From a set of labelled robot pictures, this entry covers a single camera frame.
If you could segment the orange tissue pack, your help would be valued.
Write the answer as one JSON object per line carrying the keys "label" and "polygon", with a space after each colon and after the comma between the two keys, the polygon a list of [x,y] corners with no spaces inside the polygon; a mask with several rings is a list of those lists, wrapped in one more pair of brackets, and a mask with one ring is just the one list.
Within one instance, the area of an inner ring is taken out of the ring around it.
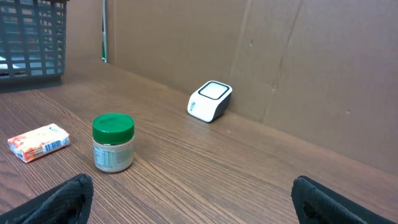
{"label": "orange tissue pack", "polygon": [[69,146],[70,134],[53,123],[12,137],[7,143],[16,157],[29,163]]}

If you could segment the green lid jar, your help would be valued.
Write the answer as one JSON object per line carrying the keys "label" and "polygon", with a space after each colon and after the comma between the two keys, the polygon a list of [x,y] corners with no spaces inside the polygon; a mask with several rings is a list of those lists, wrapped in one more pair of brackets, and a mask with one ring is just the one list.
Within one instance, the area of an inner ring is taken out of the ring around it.
{"label": "green lid jar", "polygon": [[108,173],[126,170],[134,160],[134,119],[123,113],[106,113],[93,120],[95,166]]}

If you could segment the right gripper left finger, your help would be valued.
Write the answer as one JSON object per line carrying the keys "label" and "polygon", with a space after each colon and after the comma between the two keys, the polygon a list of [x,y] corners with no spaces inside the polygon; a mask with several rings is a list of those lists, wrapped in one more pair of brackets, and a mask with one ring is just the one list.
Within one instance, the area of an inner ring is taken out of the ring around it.
{"label": "right gripper left finger", "polygon": [[7,224],[86,224],[90,217],[94,186],[87,174],[62,184],[1,215]]}

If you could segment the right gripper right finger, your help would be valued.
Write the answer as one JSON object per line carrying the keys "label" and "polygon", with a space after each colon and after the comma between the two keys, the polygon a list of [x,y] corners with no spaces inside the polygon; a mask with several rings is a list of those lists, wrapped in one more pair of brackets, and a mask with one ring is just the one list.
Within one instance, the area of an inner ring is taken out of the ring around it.
{"label": "right gripper right finger", "polygon": [[300,224],[394,224],[304,175],[294,180],[291,197]]}

